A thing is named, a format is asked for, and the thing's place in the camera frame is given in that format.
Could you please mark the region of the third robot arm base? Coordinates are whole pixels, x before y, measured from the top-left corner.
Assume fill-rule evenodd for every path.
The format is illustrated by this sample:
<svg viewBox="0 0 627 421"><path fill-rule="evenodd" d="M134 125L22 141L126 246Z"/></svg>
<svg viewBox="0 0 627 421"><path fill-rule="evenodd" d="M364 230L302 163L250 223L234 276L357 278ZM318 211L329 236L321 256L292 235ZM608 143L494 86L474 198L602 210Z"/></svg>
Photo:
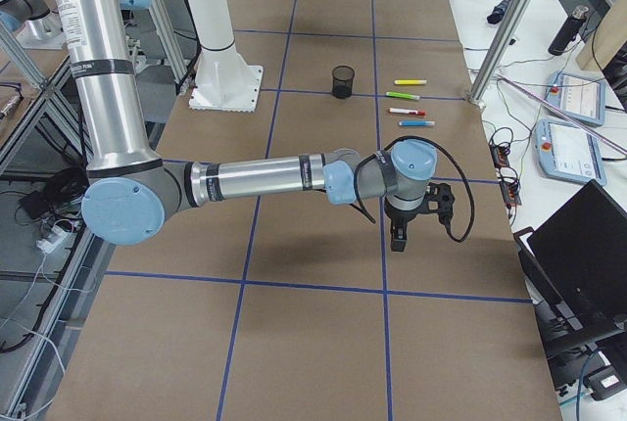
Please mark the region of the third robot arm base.
<svg viewBox="0 0 627 421"><path fill-rule="evenodd" d="M1 23L25 49L61 50L65 44L60 18L45 0L1 0Z"/></svg>

